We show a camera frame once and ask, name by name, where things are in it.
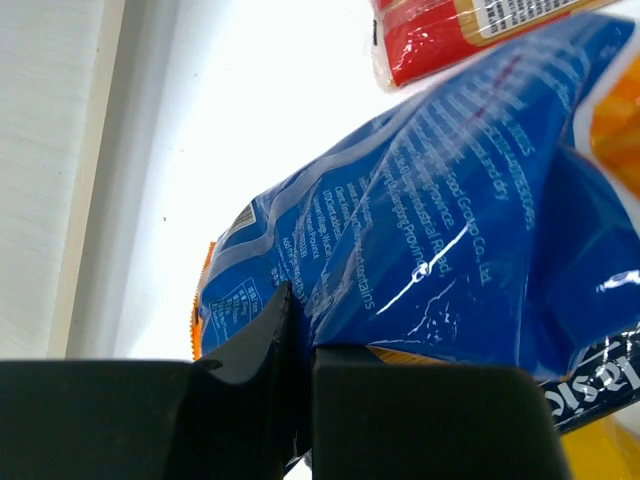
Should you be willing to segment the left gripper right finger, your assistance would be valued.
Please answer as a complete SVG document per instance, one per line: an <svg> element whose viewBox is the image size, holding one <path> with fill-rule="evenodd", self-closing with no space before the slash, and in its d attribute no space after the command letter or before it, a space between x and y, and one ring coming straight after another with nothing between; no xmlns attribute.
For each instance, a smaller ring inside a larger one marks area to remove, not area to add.
<svg viewBox="0 0 640 480"><path fill-rule="evenodd" d="M519 369L389 365L322 348L312 374L315 479L567 479L541 389Z"/></svg>

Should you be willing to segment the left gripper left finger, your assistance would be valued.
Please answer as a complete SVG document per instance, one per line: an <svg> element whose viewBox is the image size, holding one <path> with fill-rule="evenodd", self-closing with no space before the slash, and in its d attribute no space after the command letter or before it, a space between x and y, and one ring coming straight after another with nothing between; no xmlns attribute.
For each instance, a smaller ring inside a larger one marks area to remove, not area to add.
<svg viewBox="0 0 640 480"><path fill-rule="evenodd" d="M5 479L281 479L309 450L289 284L195 362L5 361Z"/></svg>

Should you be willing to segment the blue orange pasta bag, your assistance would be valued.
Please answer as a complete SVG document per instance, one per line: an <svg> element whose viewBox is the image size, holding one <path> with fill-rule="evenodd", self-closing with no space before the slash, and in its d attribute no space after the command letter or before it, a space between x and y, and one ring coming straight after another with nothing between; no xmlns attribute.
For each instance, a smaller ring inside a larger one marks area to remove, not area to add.
<svg viewBox="0 0 640 480"><path fill-rule="evenodd" d="M639 320L636 21L509 41L256 196L215 245L196 349L290 285L304 353L363 345L543 379Z"/></svg>

